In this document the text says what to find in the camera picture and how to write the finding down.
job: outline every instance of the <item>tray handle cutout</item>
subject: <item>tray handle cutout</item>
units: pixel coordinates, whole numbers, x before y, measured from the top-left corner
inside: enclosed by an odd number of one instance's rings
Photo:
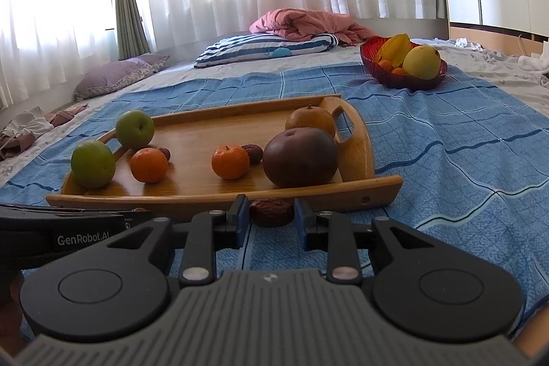
[[[345,114],[352,123],[352,133],[343,139],[336,134],[339,173],[343,181],[365,180],[375,177],[372,143],[366,125],[358,111],[339,97],[327,96],[320,103],[334,119]]]

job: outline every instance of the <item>pink blanket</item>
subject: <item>pink blanket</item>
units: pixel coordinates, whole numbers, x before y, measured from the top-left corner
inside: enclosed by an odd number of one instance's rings
[[[361,43],[375,33],[348,14],[300,9],[278,9],[264,14],[250,26],[251,33],[274,33],[290,41],[308,41],[312,35],[333,33],[342,44]]]

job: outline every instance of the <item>fruit bowl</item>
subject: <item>fruit bowl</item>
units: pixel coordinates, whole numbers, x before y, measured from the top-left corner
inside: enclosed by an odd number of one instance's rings
[[[362,64],[368,69],[370,74],[378,80],[378,83],[388,88],[409,88],[410,90],[429,90],[437,87],[443,82],[448,71],[446,61],[440,60],[439,74],[433,79],[421,79],[411,75],[399,75],[391,73],[382,68],[378,63],[374,62],[378,50],[389,38],[381,36],[373,36],[368,38],[360,46],[360,57]],[[417,47],[419,44],[410,43],[411,47]]]

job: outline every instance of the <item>blue checkered blanket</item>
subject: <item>blue checkered blanket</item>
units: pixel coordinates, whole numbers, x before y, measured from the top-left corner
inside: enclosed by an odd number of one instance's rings
[[[368,223],[388,215],[507,269],[522,286],[526,320],[549,295],[549,119],[456,67],[429,92],[389,90],[354,62],[129,93],[44,150],[0,189],[0,201],[46,205],[45,195],[61,187],[75,145],[111,130],[129,109],[154,116],[332,93],[341,94],[367,124],[376,174],[404,178],[391,205],[352,212],[352,219]],[[345,122],[339,127],[350,132]],[[367,254],[360,255],[364,273],[371,273]],[[300,250],[292,225],[251,226],[241,250],[218,254],[220,271],[325,265],[326,254]]]

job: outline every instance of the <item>blue and white striped pillow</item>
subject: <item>blue and white striped pillow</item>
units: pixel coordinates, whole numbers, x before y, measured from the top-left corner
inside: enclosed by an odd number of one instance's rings
[[[290,52],[292,56],[320,53],[330,50],[337,44],[339,39],[331,33],[322,33],[314,36],[310,41],[298,43],[268,33],[233,36],[209,46],[197,58],[194,66],[208,67],[230,62],[265,60],[278,56],[290,56]]]

